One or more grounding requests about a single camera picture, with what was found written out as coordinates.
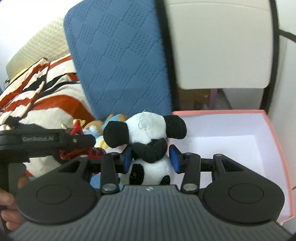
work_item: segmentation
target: bed headboard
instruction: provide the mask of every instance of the bed headboard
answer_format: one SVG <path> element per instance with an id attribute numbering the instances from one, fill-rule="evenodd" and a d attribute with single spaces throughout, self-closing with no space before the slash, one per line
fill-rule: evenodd
<path id="1" fill-rule="evenodd" d="M 52 61 L 70 53 L 64 33 L 64 17 L 50 22 L 12 57 L 6 65 L 10 79 L 42 58 Z"/>

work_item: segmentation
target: panda eye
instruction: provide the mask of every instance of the panda eye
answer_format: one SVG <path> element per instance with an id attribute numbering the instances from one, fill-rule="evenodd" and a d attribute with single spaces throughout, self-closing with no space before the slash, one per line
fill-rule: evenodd
<path id="1" fill-rule="evenodd" d="M 136 179 L 137 174 L 135 172 L 131 172 L 130 179 Z"/>

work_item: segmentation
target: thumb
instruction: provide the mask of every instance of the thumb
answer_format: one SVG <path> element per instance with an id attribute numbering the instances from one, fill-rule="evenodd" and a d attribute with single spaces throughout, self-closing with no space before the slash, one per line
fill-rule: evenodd
<path id="1" fill-rule="evenodd" d="M 30 179 L 25 175 L 20 177 L 18 180 L 17 186 L 18 188 L 22 188 L 24 185 L 26 185 L 28 182 L 30 182 Z"/>

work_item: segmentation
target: pink box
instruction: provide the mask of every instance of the pink box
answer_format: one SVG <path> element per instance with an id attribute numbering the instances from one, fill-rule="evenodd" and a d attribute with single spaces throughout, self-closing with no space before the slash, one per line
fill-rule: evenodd
<path id="1" fill-rule="evenodd" d="M 169 139 L 181 152 L 202 158 L 222 153 L 276 183 L 284 192 L 285 204 L 278 218 L 283 223 L 295 216 L 292 185 L 287 163 L 274 129 L 264 110 L 176 111 L 187 126 L 183 140 Z M 172 184 L 180 188 L 183 174 Z M 212 182 L 209 172 L 201 173 L 201 188 Z"/>

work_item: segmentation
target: blue cushion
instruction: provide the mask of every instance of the blue cushion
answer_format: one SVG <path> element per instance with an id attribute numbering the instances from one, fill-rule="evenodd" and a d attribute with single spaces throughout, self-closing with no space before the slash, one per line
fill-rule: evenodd
<path id="1" fill-rule="evenodd" d="M 69 10 L 64 29 L 97 120 L 143 110 L 171 114 L 154 0 L 84 0 Z"/>

